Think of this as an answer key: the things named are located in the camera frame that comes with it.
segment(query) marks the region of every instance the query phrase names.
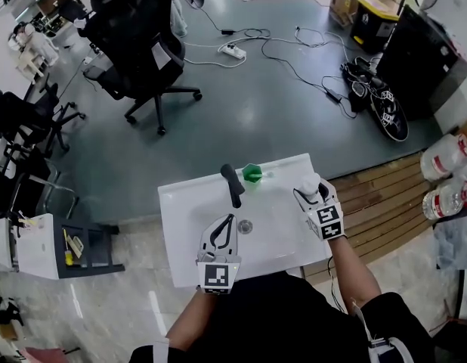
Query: black faucet handle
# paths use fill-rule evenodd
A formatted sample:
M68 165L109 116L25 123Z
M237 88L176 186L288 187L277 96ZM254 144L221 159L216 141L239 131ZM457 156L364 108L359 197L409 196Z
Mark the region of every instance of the black faucet handle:
M228 184L230 185L231 189L235 194L241 195L243 194L246 189L240 183L239 177L235 172L235 169L230 164L224 164L220 168L221 175L227 180Z

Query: faucet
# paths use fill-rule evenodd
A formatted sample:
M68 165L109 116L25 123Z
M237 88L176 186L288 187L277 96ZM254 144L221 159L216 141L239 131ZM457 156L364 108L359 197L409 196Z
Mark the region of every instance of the faucet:
M224 164L220 168L221 175L228 182L228 190L230 191L230 198L232 199L232 207L234 209L240 208L242 202L240 201L240 195L243 194L246 189L242 186L235 173L235 169L230 164Z

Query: power strip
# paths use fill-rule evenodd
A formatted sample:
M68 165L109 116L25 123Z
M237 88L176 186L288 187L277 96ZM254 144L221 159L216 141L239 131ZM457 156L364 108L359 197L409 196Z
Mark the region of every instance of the power strip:
M241 50L235 45L225 45L220 51L237 59L244 59L247 57L247 51Z

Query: green object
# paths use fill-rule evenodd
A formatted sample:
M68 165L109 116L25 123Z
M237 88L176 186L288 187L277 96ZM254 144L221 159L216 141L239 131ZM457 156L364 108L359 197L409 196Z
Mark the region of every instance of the green object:
M262 170L260 166L248 164L242 169L242 175L246 182L257 183L262 178Z

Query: chair base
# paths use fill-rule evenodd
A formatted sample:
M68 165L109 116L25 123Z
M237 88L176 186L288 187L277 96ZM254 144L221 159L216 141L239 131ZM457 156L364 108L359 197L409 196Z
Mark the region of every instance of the chair base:
M56 120L52 121L51 126L51 134L49 135L49 139L47 141L47 145L45 148L45 157L50 158L52 156L52 142L54 138L57 136L57 140L59 141L59 145L64 152L68 152L70 146L64 143L62 138L62 127L67 124L69 121L75 119L76 117L80 117L81 119L85 119L86 115L84 113L75 112L66 116L66 112L69 108L76 109L77 105L74 102L68 102L65 107L60 110L59 117Z
M195 101L200 101L202 99L202 93L200 92L199 88L193 88L188 86L169 86L165 89L163 94L165 93L193 93L193 98ZM162 103L161 103L161 96L159 94L154 95L155 105L156 105L156 116L158 117L158 134L163 136L166 133L165 126L163 125L163 111L162 111ZM150 98L142 98L137 99L135 104L125 113L126 121L130 124L134 125L137 120L132 116L132 114L146 104Z

